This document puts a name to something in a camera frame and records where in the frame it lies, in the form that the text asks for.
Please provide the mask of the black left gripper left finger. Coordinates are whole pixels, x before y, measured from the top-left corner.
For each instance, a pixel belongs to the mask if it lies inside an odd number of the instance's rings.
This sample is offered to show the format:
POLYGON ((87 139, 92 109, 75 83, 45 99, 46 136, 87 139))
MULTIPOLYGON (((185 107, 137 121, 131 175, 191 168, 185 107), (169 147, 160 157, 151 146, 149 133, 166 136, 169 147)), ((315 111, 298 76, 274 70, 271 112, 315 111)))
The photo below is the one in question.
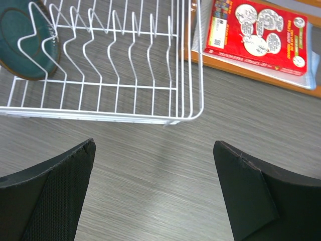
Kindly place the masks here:
POLYGON ((74 240, 96 145, 93 139, 1 177, 1 240, 74 240))

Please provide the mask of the teal plate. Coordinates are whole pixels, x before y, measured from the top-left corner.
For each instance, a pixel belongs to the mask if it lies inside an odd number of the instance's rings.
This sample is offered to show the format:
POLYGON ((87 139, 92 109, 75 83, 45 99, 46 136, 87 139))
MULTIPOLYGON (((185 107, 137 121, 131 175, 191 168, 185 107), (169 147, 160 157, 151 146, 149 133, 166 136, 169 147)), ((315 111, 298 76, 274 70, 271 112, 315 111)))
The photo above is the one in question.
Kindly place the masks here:
POLYGON ((1 66, 27 80, 58 69, 61 45, 42 1, 1 1, 1 66))

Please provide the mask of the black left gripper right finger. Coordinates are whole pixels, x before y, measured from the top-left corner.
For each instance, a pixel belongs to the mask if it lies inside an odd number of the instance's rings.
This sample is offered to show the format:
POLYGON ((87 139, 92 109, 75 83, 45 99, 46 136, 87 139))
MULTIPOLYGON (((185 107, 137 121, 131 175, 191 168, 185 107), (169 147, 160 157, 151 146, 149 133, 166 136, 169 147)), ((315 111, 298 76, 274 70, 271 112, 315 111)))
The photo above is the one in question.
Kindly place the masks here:
POLYGON ((320 240, 320 179, 224 141, 213 155, 234 240, 320 240))

